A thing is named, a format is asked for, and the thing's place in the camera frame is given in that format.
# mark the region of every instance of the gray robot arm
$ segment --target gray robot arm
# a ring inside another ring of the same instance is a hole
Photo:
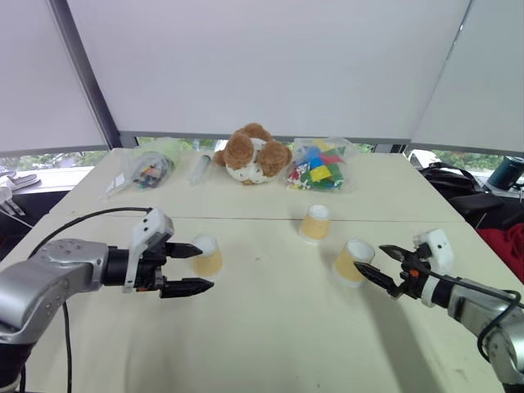
[[[31,349],[63,303],[76,293],[107,285],[122,286],[124,292],[159,290],[161,298],[169,298],[211,288],[212,282],[200,278],[168,281],[162,275],[167,257],[201,253],[190,244],[167,243],[172,235],[171,220],[153,210],[133,229],[129,249],[61,239],[4,269],[0,273],[0,393],[15,390]]]
[[[441,275],[449,272],[453,252],[440,229],[419,235],[414,242],[415,252],[398,246],[380,246],[401,263],[400,278],[403,282],[399,286],[370,264],[355,262],[355,266],[394,298],[406,294],[414,299],[422,298],[424,305],[429,307],[437,304],[446,308],[451,318],[476,337],[482,334],[480,349],[486,349],[486,360],[504,390],[524,392],[524,313],[521,305],[485,332],[485,328],[508,308],[514,298],[506,291],[478,282]]]

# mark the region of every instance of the wire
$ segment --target wire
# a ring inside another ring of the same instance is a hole
[[[72,227],[73,225],[76,225],[78,223],[81,223],[82,221],[86,219],[90,219],[92,217],[96,217],[97,215],[105,215],[107,213],[114,213],[116,211],[143,211],[145,213],[149,213],[151,210],[153,210],[151,207],[116,207],[113,209],[105,209],[105,210],[99,210],[95,211],[94,213],[90,213],[88,215],[83,215],[82,217],[78,217],[77,219],[73,219],[68,223],[65,223],[61,227],[59,227],[57,230],[51,232],[48,234],[34,249],[31,251],[31,254],[29,257],[32,257],[35,255],[40,247],[42,247],[44,244],[49,242],[51,239],[53,239],[58,233],[66,230],[67,228]],[[71,354],[71,336],[70,336],[70,323],[69,323],[69,310],[67,309],[67,304],[64,302],[62,305],[62,311],[64,313],[64,325],[65,325],[65,347],[67,349],[67,392],[71,393],[73,390],[73,356]],[[25,368],[22,368],[23,371],[23,381],[24,381],[24,389],[25,389]],[[22,392],[22,377],[20,378],[20,392]]]
[[[25,364],[22,366],[20,372],[20,384],[18,385],[18,393],[25,393]]]
[[[458,285],[460,287],[471,289],[472,291],[477,291],[477,292],[483,293],[484,295],[493,296],[493,297],[496,297],[497,299],[500,299],[500,300],[503,300],[503,301],[507,301],[508,303],[512,303],[513,302],[513,298],[511,298],[511,297],[507,297],[507,296],[501,295],[501,294],[499,294],[499,293],[497,293],[495,291],[491,291],[489,289],[486,289],[486,288],[483,288],[483,287],[479,287],[478,285],[470,284],[468,282],[463,282],[461,280],[458,280],[457,278],[453,278],[453,277],[450,277],[450,276],[442,276],[442,275],[440,275],[438,273],[435,273],[435,272],[432,272],[431,270],[428,270],[426,268],[417,267],[416,269],[420,270],[422,273],[428,274],[428,275],[430,275],[432,277],[435,277],[435,278],[438,278],[440,280],[447,281],[447,282],[452,282],[453,284]],[[524,304],[523,303],[518,303],[517,305],[521,309],[524,309]]]
[[[9,215],[8,213],[6,213],[5,211],[3,210],[0,210],[0,213],[2,213],[3,215],[6,215],[7,217],[9,217],[10,219],[14,219],[16,221],[18,221],[20,224],[23,224],[25,225],[26,227],[29,227],[29,228],[33,228],[33,225],[29,225],[27,224],[23,219],[19,219],[18,217],[15,217],[14,215]]]
[[[486,338],[486,336],[491,332],[491,330],[496,327],[497,325],[499,325],[505,318],[507,318],[511,312],[517,308],[517,307],[520,307],[521,309],[524,309],[524,305],[520,302],[521,301],[521,294],[517,291],[512,291],[512,290],[504,290],[504,292],[508,293],[508,294],[511,294],[513,295],[514,297],[511,298],[511,297],[508,297],[508,296],[504,296],[504,295],[501,295],[495,291],[491,291],[489,289],[486,289],[486,288],[483,288],[483,287],[479,287],[477,285],[474,285],[474,284],[470,284],[468,282],[463,282],[461,280],[458,280],[457,278],[454,278],[454,277],[450,277],[450,276],[442,276],[438,273],[435,273],[435,272],[432,272],[431,270],[429,269],[426,269],[422,266],[417,266],[416,268],[417,270],[420,270],[422,273],[426,273],[434,278],[439,278],[440,280],[442,281],[446,281],[446,282],[452,282],[453,284],[455,285],[458,285],[460,287],[465,287],[467,289],[471,289],[473,291],[477,291],[477,292],[480,292],[480,293],[483,293],[484,295],[488,295],[488,296],[493,296],[497,299],[500,299],[500,300],[503,300],[503,301],[507,301],[509,303],[508,307],[506,307],[506,309],[504,309],[504,311],[502,313],[500,313],[499,315],[497,315],[490,323],[488,323],[486,325],[486,327],[484,327],[481,332],[479,333],[478,337],[477,337],[477,349],[479,351],[479,353],[481,354],[481,356],[486,360],[486,362],[488,363],[491,363],[490,362],[490,357],[488,356],[488,354],[484,351],[484,340]]]
[[[486,336],[491,332],[491,329],[493,329],[495,326],[497,326],[500,322],[502,322],[502,320],[504,318],[506,318],[518,305],[518,302],[520,301],[521,299],[521,294],[518,293],[517,291],[510,291],[510,290],[507,290],[506,291],[507,293],[511,293],[512,295],[514,295],[515,297],[513,298],[512,302],[509,304],[508,307],[506,307],[506,309],[500,313],[499,315],[497,315],[497,317],[495,319],[493,319],[490,323],[488,323],[488,325],[486,327],[484,327],[481,331],[481,333],[478,335],[478,338],[477,338],[477,349],[478,351],[481,353],[482,357],[486,360],[486,362],[488,363],[491,363],[490,362],[490,357],[487,355],[487,353],[484,351],[484,339],[486,338]]]
[[[73,390],[73,361],[72,361],[73,356],[71,354],[69,310],[67,309],[67,303],[65,302],[62,305],[62,311],[64,312],[65,347],[67,349],[67,393],[71,393]]]
[[[116,207],[113,209],[105,209],[105,210],[99,210],[95,211],[94,213],[90,213],[88,215],[83,215],[82,217],[78,217],[77,219],[73,219],[69,223],[66,223],[59,227],[56,231],[48,234],[31,252],[29,257],[33,256],[37,253],[37,251],[40,249],[41,246],[49,242],[51,239],[53,239],[58,233],[65,231],[67,228],[72,227],[73,225],[76,225],[78,223],[81,223],[82,221],[86,219],[90,219],[91,217],[95,217],[97,215],[105,215],[107,213],[114,213],[116,211],[144,211],[146,213],[149,213],[152,210],[151,207]]]

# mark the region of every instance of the white table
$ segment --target white table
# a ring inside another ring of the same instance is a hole
[[[18,177],[30,174],[38,175],[40,181],[28,187],[19,188],[13,195],[39,194],[41,192],[64,192],[70,191],[93,169],[92,166],[79,168],[57,168],[20,170],[16,173]]]
[[[0,269],[23,260],[70,220],[44,217]],[[61,237],[126,247],[132,217],[96,217]],[[443,309],[368,284],[340,287],[330,266],[348,237],[411,249],[412,236],[443,228],[454,274],[522,289],[465,223],[335,222],[319,246],[297,236],[299,221],[175,219],[175,241],[215,235],[224,271],[215,287],[187,299],[119,288],[70,300],[75,392],[493,392],[501,391],[476,340]],[[373,263],[397,278],[400,264],[377,252]],[[164,267],[192,276],[188,261]],[[35,346],[28,388],[63,391],[66,351],[59,313]]]
[[[212,168],[210,179],[191,187],[187,180],[201,153],[186,152],[164,185],[154,190],[128,189],[103,197],[121,171],[123,149],[115,149],[52,213],[84,215],[117,206],[161,206],[172,217],[302,219],[308,206],[328,206],[334,219],[364,221],[462,222],[463,218],[402,155],[362,154],[350,161],[350,192],[305,192],[273,181],[244,186],[225,169]]]

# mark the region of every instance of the stuffed toy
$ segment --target stuffed toy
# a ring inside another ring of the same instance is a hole
[[[257,123],[235,131],[213,160],[245,185],[265,183],[291,161],[291,151]]]

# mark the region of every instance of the plastic bag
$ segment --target plastic bag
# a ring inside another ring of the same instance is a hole
[[[344,138],[295,138],[287,186],[297,190],[347,190],[347,161],[357,154],[359,149]]]
[[[106,195],[114,195],[132,184],[142,189],[159,187],[178,164],[180,150],[175,139],[159,138],[147,145],[124,151],[122,172],[111,180]]]

